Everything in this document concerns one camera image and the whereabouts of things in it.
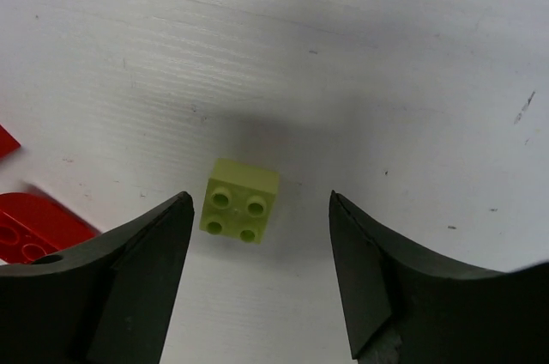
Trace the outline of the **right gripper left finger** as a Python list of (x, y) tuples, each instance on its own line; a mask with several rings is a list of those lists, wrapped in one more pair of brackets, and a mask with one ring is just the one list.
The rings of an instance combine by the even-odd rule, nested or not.
[(4, 265), (2, 362), (159, 362), (192, 226), (181, 192), (77, 246)]

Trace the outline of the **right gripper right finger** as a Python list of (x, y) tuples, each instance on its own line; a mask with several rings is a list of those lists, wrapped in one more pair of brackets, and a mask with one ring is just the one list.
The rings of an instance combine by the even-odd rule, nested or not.
[(329, 233), (358, 363), (545, 363), (548, 265), (500, 272), (434, 252), (340, 193)]

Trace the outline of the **light green lego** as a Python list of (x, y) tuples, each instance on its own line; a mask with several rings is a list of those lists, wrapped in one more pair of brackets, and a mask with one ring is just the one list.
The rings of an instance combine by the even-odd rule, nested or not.
[(200, 229), (259, 244), (278, 194), (280, 175), (219, 158), (209, 175)]

